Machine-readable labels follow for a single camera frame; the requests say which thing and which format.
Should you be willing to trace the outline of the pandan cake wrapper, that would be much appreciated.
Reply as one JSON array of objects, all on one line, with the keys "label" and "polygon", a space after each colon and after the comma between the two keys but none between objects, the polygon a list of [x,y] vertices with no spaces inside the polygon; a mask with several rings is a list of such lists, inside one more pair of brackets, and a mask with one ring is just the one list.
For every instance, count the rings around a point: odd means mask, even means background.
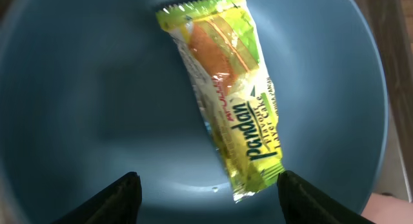
[{"label": "pandan cake wrapper", "polygon": [[234,201],[273,185],[284,170],[277,101],[246,0],[173,4],[156,18],[179,50]]}]

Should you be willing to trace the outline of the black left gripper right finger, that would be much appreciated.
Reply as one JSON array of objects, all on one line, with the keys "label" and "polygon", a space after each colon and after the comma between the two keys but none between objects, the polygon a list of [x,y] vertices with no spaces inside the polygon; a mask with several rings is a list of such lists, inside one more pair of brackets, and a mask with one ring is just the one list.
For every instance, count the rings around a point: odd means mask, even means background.
[{"label": "black left gripper right finger", "polygon": [[287,224],[373,224],[290,170],[279,174],[277,188]]}]

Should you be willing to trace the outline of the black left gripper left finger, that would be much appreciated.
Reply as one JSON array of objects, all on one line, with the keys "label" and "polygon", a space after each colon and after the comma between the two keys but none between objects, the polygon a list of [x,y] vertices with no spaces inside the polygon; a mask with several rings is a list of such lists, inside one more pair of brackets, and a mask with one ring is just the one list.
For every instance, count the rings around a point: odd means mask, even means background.
[{"label": "black left gripper left finger", "polygon": [[142,202],[140,177],[128,172],[53,224],[135,224]]}]

